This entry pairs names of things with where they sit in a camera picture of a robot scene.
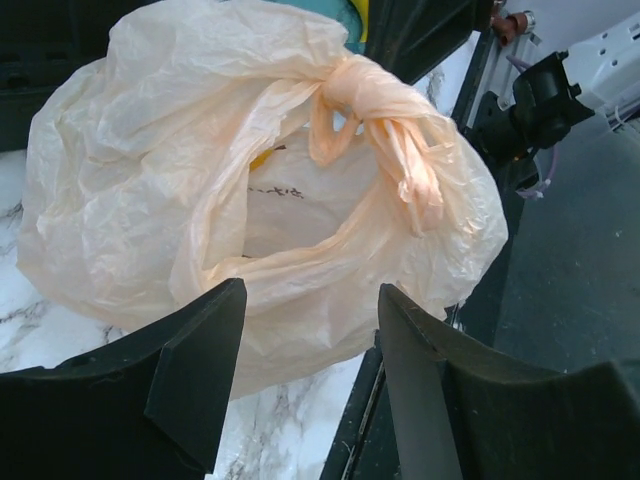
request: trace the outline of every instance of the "purple wire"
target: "purple wire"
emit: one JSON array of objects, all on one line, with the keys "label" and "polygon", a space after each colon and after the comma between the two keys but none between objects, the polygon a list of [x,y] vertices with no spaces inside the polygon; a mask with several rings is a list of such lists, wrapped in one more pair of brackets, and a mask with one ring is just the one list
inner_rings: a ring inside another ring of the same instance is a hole
[{"label": "purple wire", "polygon": [[551,180],[553,179],[554,175],[556,174],[556,169],[558,167],[558,145],[554,145],[553,146],[553,153],[552,153],[552,157],[551,157],[551,167],[549,168],[549,173],[547,174],[547,178],[544,180],[544,182],[542,182],[541,184],[539,183],[537,186],[535,187],[531,187],[528,189],[523,189],[523,190],[518,190],[516,193],[522,197],[522,198],[542,198],[542,193],[549,188],[549,185],[551,185]]},{"label": "purple wire", "polygon": [[507,60],[509,60],[509,63],[511,63],[511,65],[516,67],[516,69],[520,73],[524,72],[528,68],[531,68],[531,65],[529,63],[525,62],[524,60],[520,60],[519,58],[514,57],[513,55],[507,55]]}]

